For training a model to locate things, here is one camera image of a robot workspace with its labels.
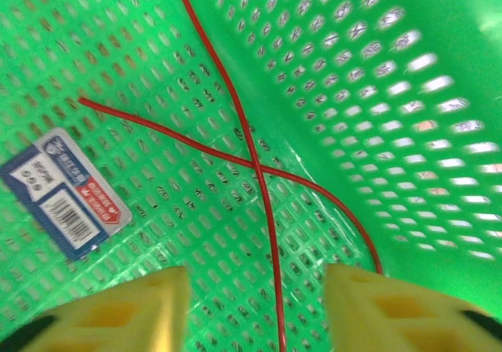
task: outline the red wire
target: red wire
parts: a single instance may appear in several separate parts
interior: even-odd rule
[[[275,289],[275,309],[277,311],[277,325],[278,325],[278,340],[279,340],[279,351],[286,352],[286,321],[284,317],[284,306],[282,298],[282,280],[281,280],[281,264],[279,260],[279,249],[277,243],[277,234],[275,233],[275,222],[274,222],[274,211],[272,210],[272,204],[270,200],[270,195],[267,190],[267,183],[265,182],[264,174],[261,170],[260,159],[258,158],[258,153],[254,146],[253,137],[251,136],[251,131],[249,130],[249,123],[244,113],[244,108],[242,107],[241,101],[238,98],[237,91],[235,90],[234,84],[228,76],[227,70],[221,63],[220,58],[216,54],[216,50],[213,48],[213,44],[206,35],[204,28],[202,27],[200,21],[198,21],[197,15],[190,3],[190,0],[182,0],[190,16],[191,22],[194,24],[195,30],[198,32],[206,50],[213,59],[216,68],[220,72],[225,84],[227,85],[228,91],[232,101],[234,102],[235,110],[237,111],[238,119],[241,122],[242,131],[244,132],[244,137],[246,138],[246,143],[248,145],[249,154],[251,155],[251,162],[253,163],[254,171],[256,172],[256,179],[258,180],[258,185],[260,186],[261,196],[264,200],[265,214],[267,215],[267,225],[268,225],[268,236],[270,238],[270,248],[272,255],[272,270],[274,271],[274,289]]]
[[[224,65],[221,63],[220,58],[216,54],[215,49],[213,48],[213,45],[211,44],[210,40],[208,39],[206,33],[204,32],[204,29],[202,28],[202,25],[200,24],[195,11],[193,10],[190,0],[182,0],[183,4],[185,5],[185,8],[188,12],[188,15],[191,18],[192,23],[195,26],[195,29],[197,30],[201,40],[204,43],[204,46],[206,47],[207,51],[209,52],[209,55],[212,57],[214,63],[216,64],[216,67],[218,68],[219,72],[221,73],[225,84],[231,94],[231,98],[234,102],[235,109],[238,113],[239,120],[242,125],[242,129],[244,132],[244,136],[246,138],[246,142],[248,144],[248,149],[249,153],[251,155],[252,160],[245,160],[244,158],[238,158],[236,156],[233,156],[231,154],[226,154],[222,151],[215,150],[211,147],[207,147],[195,140],[192,140],[176,131],[173,131],[172,129],[169,129],[165,126],[159,125],[158,123],[148,121],[147,119],[144,119],[142,117],[138,117],[136,115],[126,113],[124,111],[119,111],[117,109],[114,109],[112,107],[106,107],[102,104],[95,103],[91,100],[88,100],[84,97],[81,97],[78,101],[86,105],[87,107],[91,107],[92,109],[102,111],[106,114],[114,115],[116,117],[120,117],[123,119],[126,119],[128,121],[137,123],[139,125],[144,125],[150,129],[154,129],[156,131],[159,131],[162,134],[166,134],[167,136],[171,136],[172,138],[179,140],[182,143],[185,143],[199,151],[205,152],[207,154],[211,154],[212,156],[222,158],[223,160],[227,160],[230,162],[234,162],[235,164],[245,166],[246,168],[252,168],[256,172],[256,177],[258,179],[258,184],[260,185],[260,191],[264,199],[264,206],[265,206],[265,212],[267,214],[267,224],[268,224],[268,233],[270,236],[270,242],[271,242],[271,254],[272,254],[272,266],[273,266],[273,271],[274,271],[274,287],[275,287],[275,306],[277,310],[277,320],[278,320],[278,338],[279,338],[279,351],[280,352],[286,352],[286,323],[285,323],[285,317],[284,317],[284,309],[282,306],[283,303],[283,298],[282,298],[282,283],[281,283],[281,271],[280,271],[280,262],[279,262],[279,253],[278,253],[278,243],[277,243],[277,235],[275,233],[275,224],[274,224],[274,215],[271,207],[271,201],[270,197],[267,191],[267,185],[265,183],[264,175],[263,172],[275,175],[275,176],[280,176],[282,178],[285,178],[287,180],[291,180],[293,182],[302,184],[306,187],[311,188],[314,191],[319,192],[321,195],[325,196],[328,198],[334,205],[336,205],[343,213],[344,215],[354,224],[360,235],[362,236],[363,240],[365,241],[366,245],[368,246],[369,252],[373,258],[373,262],[375,264],[375,269],[376,272],[379,274],[383,273],[382,269],[382,264],[380,261],[380,257],[378,256],[377,250],[375,248],[375,245],[373,244],[373,241],[369,237],[368,233],[366,232],[364,226],[361,224],[361,222],[357,219],[357,217],[352,213],[352,211],[336,196],[331,194],[329,191],[327,191],[325,188],[320,187],[318,184],[311,182],[310,180],[306,180],[303,177],[296,176],[294,174],[272,168],[270,166],[266,165],[261,165],[260,161],[258,159],[258,154],[256,152],[256,148],[254,146],[253,138],[251,137],[251,132],[249,131],[249,123],[247,122],[246,115],[244,113],[244,110],[242,108],[242,104],[240,102],[240,99],[238,98],[237,91],[235,90],[235,87],[228,76],[227,71],[224,68]]]
[[[245,158],[239,158],[237,156],[234,156],[232,154],[227,154],[225,152],[215,150],[214,148],[207,147],[202,143],[199,143],[196,140],[190,139],[185,135],[180,134],[179,132],[176,132],[169,127],[165,127],[163,125],[159,125],[158,123],[155,123],[153,121],[149,121],[145,118],[138,117],[137,115],[127,113],[125,111],[120,111],[118,109],[114,109],[113,107],[107,107],[105,105],[102,105],[100,103],[95,103],[94,101],[88,100],[84,97],[81,97],[78,99],[78,102],[81,103],[82,105],[85,105],[87,107],[91,107],[92,109],[95,109],[97,111],[102,111],[103,113],[109,114],[109,115],[114,115],[115,117],[119,117],[122,119],[125,119],[127,121],[131,121],[133,123],[137,123],[138,125],[142,125],[145,127],[148,127],[149,129],[153,129],[155,131],[160,132],[161,134],[170,136],[176,140],[179,140],[181,143],[187,144],[190,147],[195,148],[196,150],[202,151],[206,154],[210,154],[211,156],[214,156],[216,158],[222,158],[223,160],[233,162],[234,164],[244,166],[246,168],[253,168],[253,164],[251,163],[250,160],[246,160]],[[261,170],[265,173],[271,174],[273,176],[277,177],[282,177],[285,178],[286,180],[290,180],[296,183],[299,183],[300,185],[304,185],[305,187],[308,187],[312,189],[313,191],[317,191],[320,193],[320,195],[324,196],[326,199],[331,201],[336,207],[338,207],[344,215],[354,224],[355,228],[358,230],[360,233],[362,239],[368,246],[369,253],[373,259],[373,264],[375,265],[375,271],[378,272],[379,274],[383,274],[384,270],[382,268],[382,263],[380,261],[380,257],[378,256],[377,249],[375,248],[375,245],[373,244],[373,241],[368,235],[368,232],[366,232],[366,229],[364,226],[361,224],[359,219],[357,218],[356,215],[335,195],[331,194],[329,191],[327,191],[324,187],[319,186],[318,184],[307,180],[306,178],[297,176],[296,174],[292,174],[289,172],[285,172],[284,170],[272,168],[271,166],[266,166],[266,165],[260,165]]]

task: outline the green plastic basket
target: green plastic basket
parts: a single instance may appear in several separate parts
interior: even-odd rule
[[[502,0],[191,0],[261,160],[310,176],[368,229],[386,274],[502,316]],[[133,211],[78,262],[2,185],[0,339],[41,311],[190,268],[186,350],[277,350],[253,171],[77,104],[249,157],[181,0],[0,0],[0,163],[65,128]],[[290,350],[330,350],[323,265],[374,266],[330,203],[267,176]]]

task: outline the sticker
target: sticker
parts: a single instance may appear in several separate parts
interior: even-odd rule
[[[63,129],[48,132],[5,163],[0,177],[73,260],[133,217]]]

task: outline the yellow object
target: yellow object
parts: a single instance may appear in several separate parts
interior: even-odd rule
[[[502,351],[461,313],[479,313],[470,303],[342,264],[328,265],[326,310],[337,352]]]
[[[57,320],[23,352],[178,352],[190,283],[183,267],[161,270],[49,310]]]

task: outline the red logo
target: red logo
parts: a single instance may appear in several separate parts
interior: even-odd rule
[[[77,187],[77,190],[103,223],[118,224],[120,209],[94,178],[89,178],[87,184]]]

